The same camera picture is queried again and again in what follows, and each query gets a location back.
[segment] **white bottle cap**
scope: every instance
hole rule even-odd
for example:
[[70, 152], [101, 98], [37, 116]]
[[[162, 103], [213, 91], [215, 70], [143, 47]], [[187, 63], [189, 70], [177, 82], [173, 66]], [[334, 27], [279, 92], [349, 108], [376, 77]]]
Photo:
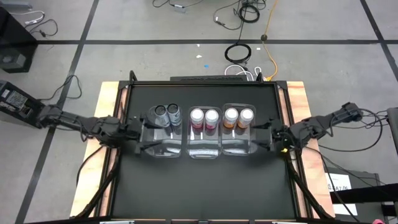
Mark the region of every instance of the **white bottle cap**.
[[206, 121], [215, 122], [218, 121], [218, 113], [215, 110], [208, 110], [206, 112]]
[[204, 114], [203, 111], [201, 109], [193, 109], [193, 111], [191, 111], [191, 120], [192, 121], [196, 121], [196, 122], [200, 122], [203, 120]]
[[235, 108], [229, 108], [225, 111], [225, 118], [234, 121], [238, 118], [238, 111]]
[[241, 120], [249, 122], [249, 121], [253, 120], [253, 117], [254, 117], [254, 113], [252, 110], [246, 108], [241, 111], [241, 117], [240, 117]]

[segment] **white cable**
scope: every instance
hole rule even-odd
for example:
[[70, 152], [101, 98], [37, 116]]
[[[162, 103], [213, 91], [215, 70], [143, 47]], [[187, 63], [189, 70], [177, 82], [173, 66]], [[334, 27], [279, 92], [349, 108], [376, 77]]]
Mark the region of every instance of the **white cable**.
[[[247, 76], [247, 75], [249, 74], [250, 77], [251, 77], [251, 80], [254, 81], [254, 76], [253, 76], [253, 74], [252, 74], [251, 72], [249, 72], [249, 71], [246, 71], [246, 70], [245, 70], [242, 66], [240, 66], [240, 65], [230, 65], [230, 66], [226, 67], [226, 69], [225, 69], [225, 71], [224, 71], [224, 75], [227, 75], [227, 74], [226, 74], [226, 71], [227, 71], [229, 68], [231, 68], [231, 67], [238, 67], [238, 68], [240, 68], [240, 69], [242, 70], [242, 72], [239, 72], [239, 73], [237, 73], [236, 75], [240, 75], [240, 74], [244, 73], [244, 74]], [[254, 68], [254, 72], [256, 73], [256, 76], [258, 76], [257, 69], [259, 69], [260, 72], [261, 72], [261, 68], [260, 68], [260, 67]]]
[[12, 14], [12, 15], [28, 15], [28, 14], [32, 14], [32, 13], [37, 13], [37, 12], [39, 12], [39, 13], [41, 13], [42, 14], [42, 16], [40, 16], [39, 18], [37, 18], [37, 19], [33, 19], [33, 20], [31, 20], [31, 21], [25, 21], [25, 25], [31, 25], [31, 24], [36, 24], [36, 23], [38, 23], [38, 22], [40, 22], [43, 18], [44, 18], [44, 12], [43, 11], [31, 11], [31, 12], [25, 12], [25, 13], [15, 13], [15, 12], [12, 12], [12, 13], [10, 13], [10, 14]]

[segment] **clear plastic container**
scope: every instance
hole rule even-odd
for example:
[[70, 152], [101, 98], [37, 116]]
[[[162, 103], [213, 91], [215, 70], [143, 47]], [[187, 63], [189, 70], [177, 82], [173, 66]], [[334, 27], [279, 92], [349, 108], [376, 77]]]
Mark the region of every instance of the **clear plastic container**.
[[208, 110], [215, 110], [218, 113], [218, 121], [216, 127], [208, 129], [203, 119], [201, 128], [192, 127], [191, 118], [188, 120], [187, 134], [187, 152], [194, 159], [215, 159], [221, 154], [221, 110], [209, 106], [194, 106], [188, 111], [188, 114], [194, 109], [201, 109], [203, 114]]
[[256, 139], [256, 130], [252, 128], [256, 123], [256, 108], [253, 105], [227, 103], [223, 107], [223, 116], [228, 108], [235, 108], [238, 111], [238, 120], [242, 110], [246, 108], [252, 110], [254, 118], [247, 128], [240, 128], [238, 122], [235, 123], [233, 128], [226, 128], [224, 125], [221, 125], [223, 153], [229, 156], [247, 156], [256, 152], [258, 146], [251, 142]]
[[[162, 126], [161, 118], [155, 114], [156, 106], [151, 107], [147, 114], [147, 120], [158, 126]], [[161, 142], [156, 146], [149, 147], [144, 151], [154, 157], [162, 158], [176, 158], [181, 155], [181, 142], [182, 142], [182, 123], [178, 126], [170, 124], [166, 128], [152, 129], [142, 125], [142, 134], [140, 142], [145, 144]]]

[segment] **paper sheet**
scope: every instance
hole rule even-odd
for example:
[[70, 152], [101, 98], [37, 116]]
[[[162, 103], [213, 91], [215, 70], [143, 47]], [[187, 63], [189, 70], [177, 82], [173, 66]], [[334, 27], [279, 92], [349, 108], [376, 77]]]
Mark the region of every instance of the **paper sheet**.
[[[327, 173], [325, 175], [326, 175], [326, 180], [328, 181], [329, 192], [332, 192], [333, 187], [331, 186], [329, 175]], [[351, 183], [349, 182], [348, 175], [330, 174], [330, 176], [336, 191], [351, 189]], [[353, 215], [358, 215], [355, 204], [346, 204], [346, 205]], [[342, 204], [333, 205], [333, 209], [335, 210], [336, 214], [349, 215], [347, 209]]]

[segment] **gray floor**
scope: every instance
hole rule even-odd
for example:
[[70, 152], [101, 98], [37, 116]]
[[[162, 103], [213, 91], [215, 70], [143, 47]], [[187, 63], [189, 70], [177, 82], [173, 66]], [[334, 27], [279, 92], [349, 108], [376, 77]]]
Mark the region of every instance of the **gray floor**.
[[[58, 22], [59, 33], [49, 39], [79, 40], [92, 0], [32, 1], [34, 10]], [[190, 3], [194, 0], [181, 0]], [[204, 1], [188, 8], [186, 14], [171, 7], [155, 9], [145, 0], [99, 0], [88, 33], [90, 40], [236, 39], [239, 31], [228, 31], [213, 23], [216, 8], [230, 0]], [[398, 39], [398, 2], [367, 0], [385, 39]], [[258, 39], [264, 32], [272, 0], [261, 20], [245, 24], [243, 39]], [[232, 9], [221, 11], [219, 20], [236, 26], [239, 19]], [[23, 22], [25, 17], [16, 16]], [[270, 39], [368, 39], [376, 36], [359, 0], [283, 0], [272, 18]], [[223, 44], [183, 45], [85, 45], [75, 75], [83, 96], [67, 100], [64, 110], [91, 116], [95, 111], [103, 81], [126, 80], [134, 70], [139, 80], [168, 80], [178, 75], [222, 75], [229, 63]], [[4, 79], [37, 98], [50, 97], [66, 78], [76, 45], [40, 45], [29, 73], [6, 74]], [[260, 66], [271, 74], [274, 67], [261, 45], [251, 45], [248, 67]], [[395, 58], [398, 45], [389, 45]], [[269, 45], [279, 66], [276, 80], [303, 80], [312, 114], [325, 114], [352, 101], [373, 111], [398, 105], [398, 83], [379, 44], [374, 45]], [[237, 57], [240, 51], [234, 50]], [[74, 82], [69, 95], [78, 94]], [[0, 220], [14, 223], [20, 209], [47, 130], [0, 123]], [[371, 144], [377, 129], [349, 131], [335, 129], [335, 137], [320, 144], [340, 149], [357, 149]], [[75, 193], [75, 176], [83, 160], [86, 144], [78, 133], [56, 131], [32, 198], [26, 222], [68, 218]], [[398, 182], [398, 155], [388, 126], [380, 143], [365, 152], [340, 153], [322, 149], [327, 157], [349, 169], [378, 173], [383, 182]]]

